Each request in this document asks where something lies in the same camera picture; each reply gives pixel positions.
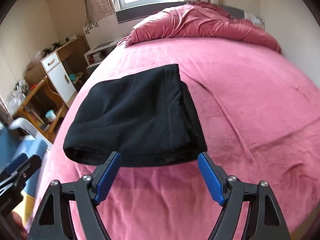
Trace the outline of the person left hand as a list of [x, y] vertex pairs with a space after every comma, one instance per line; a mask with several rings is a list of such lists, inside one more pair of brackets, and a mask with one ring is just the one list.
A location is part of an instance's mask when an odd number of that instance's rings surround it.
[[9, 222], [11, 223], [10, 226], [16, 236], [18, 236], [20, 239], [28, 239], [28, 232], [24, 228], [22, 219], [19, 214], [12, 211], [9, 215]]

